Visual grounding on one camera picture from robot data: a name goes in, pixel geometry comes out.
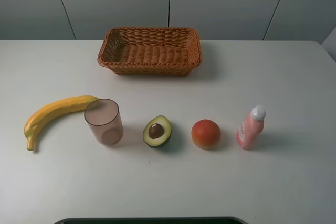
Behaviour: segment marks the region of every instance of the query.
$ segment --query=bottle label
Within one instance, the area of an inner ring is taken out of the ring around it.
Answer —
[[[245,140],[245,126],[244,126],[244,122],[240,125],[239,129],[238,129],[238,137],[239,140],[243,143]]]

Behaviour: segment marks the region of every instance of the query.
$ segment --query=yellow banana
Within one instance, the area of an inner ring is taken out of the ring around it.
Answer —
[[[29,151],[34,150],[36,137],[49,122],[62,115],[85,110],[91,102],[97,99],[97,97],[91,95],[82,95],[53,102],[36,111],[28,119],[24,128],[28,140],[27,149]]]

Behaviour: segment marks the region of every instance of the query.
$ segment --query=bottle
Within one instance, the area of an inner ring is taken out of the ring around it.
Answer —
[[[237,141],[242,149],[249,150],[253,147],[258,135],[264,129],[265,116],[266,112],[261,105],[254,107],[247,114],[237,131]]]

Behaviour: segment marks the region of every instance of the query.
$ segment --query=woven basket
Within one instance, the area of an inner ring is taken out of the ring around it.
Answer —
[[[186,76],[202,62],[199,43],[191,28],[118,27],[106,34],[98,63],[116,74]]]

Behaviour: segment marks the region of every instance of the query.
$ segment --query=peach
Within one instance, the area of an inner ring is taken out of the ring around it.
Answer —
[[[215,122],[203,119],[194,124],[191,137],[197,147],[205,150],[211,149],[219,143],[221,129]]]

